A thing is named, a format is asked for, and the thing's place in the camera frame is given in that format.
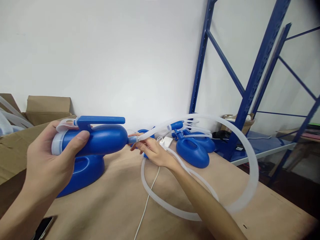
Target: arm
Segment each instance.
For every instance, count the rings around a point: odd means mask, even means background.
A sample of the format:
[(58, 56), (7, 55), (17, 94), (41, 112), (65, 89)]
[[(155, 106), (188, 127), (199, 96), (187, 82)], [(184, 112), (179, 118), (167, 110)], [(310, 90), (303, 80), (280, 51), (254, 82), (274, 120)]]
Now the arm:
[(0, 220), (0, 240), (30, 240), (53, 200), (69, 183), (75, 155), (89, 139), (81, 131), (59, 156), (51, 154), (51, 143), (59, 121), (51, 122), (30, 144), (26, 180), (16, 200)]
[(172, 172), (192, 206), (216, 239), (247, 239), (225, 208), (191, 177), (155, 139), (148, 138), (142, 143), (136, 143), (131, 150), (133, 151), (135, 147), (140, 150), (140, 154), (146, 153), (153, 163), (166, 167)]

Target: shelf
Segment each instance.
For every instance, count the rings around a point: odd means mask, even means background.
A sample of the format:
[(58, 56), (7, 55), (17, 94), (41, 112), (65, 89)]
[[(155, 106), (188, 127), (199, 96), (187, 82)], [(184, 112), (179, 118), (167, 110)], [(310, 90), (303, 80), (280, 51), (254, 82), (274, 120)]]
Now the shelf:
[[(268, 135), (257, 133), (254, 131), (248, 132), (248, 138), (266, 138), (269, 137)], [(224, 149), (227, 148), (228, 144), (221, 140), (213, 140), (216, 145), (216, 153), (223, 157)], [(276, 137), (271, 137), (269, 139), (249, 139), (249, 142), (251, 143), (253, 150), (257, 156), (257, 158), (262, 158), (277, 152), (281, 152), (283, 150), (290, 149), (292, 150), (296, 143), (282, 140)], [(243, 151), (235, 150), (234, 154), (231, 157), (230, 162), (232, 164), (238, 166), (243, 163), (248, 162), (248, 156), (247, 153)]]

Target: white cap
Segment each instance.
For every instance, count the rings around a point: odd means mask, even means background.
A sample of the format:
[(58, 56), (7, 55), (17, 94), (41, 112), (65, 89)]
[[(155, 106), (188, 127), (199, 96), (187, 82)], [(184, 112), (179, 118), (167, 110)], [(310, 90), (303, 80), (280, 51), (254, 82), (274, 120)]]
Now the white cap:
[(66, 134), (67, 131), (64, 132), (58, 132), (53, 140), (52, 140), (52, 145), (51, 145), (51, 152), (52, 155), (60, 155), (62, 153), (62, 142), (63, 142), (63, 138), (64, 135)]

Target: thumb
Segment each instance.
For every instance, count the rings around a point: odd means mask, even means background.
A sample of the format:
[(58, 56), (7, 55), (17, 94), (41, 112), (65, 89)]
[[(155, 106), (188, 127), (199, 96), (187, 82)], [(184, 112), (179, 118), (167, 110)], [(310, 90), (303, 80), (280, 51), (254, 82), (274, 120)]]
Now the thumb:
[(90, 133), (88, 131), (79, 132), (62, 151), (60, 156), (64, 159), (75, 158), (76, 154), (86, 145)]
[(144, 153), (147, 154), (147, 155), (153, 154), (153, 152), (152, 152), (149, 148), (147, 148), (146, 145), (144, 145), (144, 144), (141, 143), (141, 142), (136, 143), (136, 147), (137, 147), (140, 151), (144, 152)]

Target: white wall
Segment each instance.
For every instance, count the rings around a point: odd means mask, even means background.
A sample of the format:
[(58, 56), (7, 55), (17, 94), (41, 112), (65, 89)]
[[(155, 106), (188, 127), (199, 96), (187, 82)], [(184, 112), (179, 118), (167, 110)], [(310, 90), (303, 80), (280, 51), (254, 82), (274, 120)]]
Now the white wall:
[(1, 92), (150, 128), (189, 109), (206, 1), (0, 1)]
[[(149, 128), (188, 112), (206, 0), (0, 0), (1, 92), (22, 111), (28, 95), (69, 96), (77, 115), (124, 116)], [(275, 0), (220, 0), (211, 31), (245, 87)], [(319, 25), (307, 1), (292, 0), (289, 35)], [(282, 56), (320, 93), (319, 35), (286, 42)], [(236, 114), (241, 96), (208, 43), (197, 112)], [(312, 101), (277, 64), (260, 110), (306, 114)], [(273, 134), (301, 119), (259, 114)], [(208, 123), (214, 130), (216, 125)]]

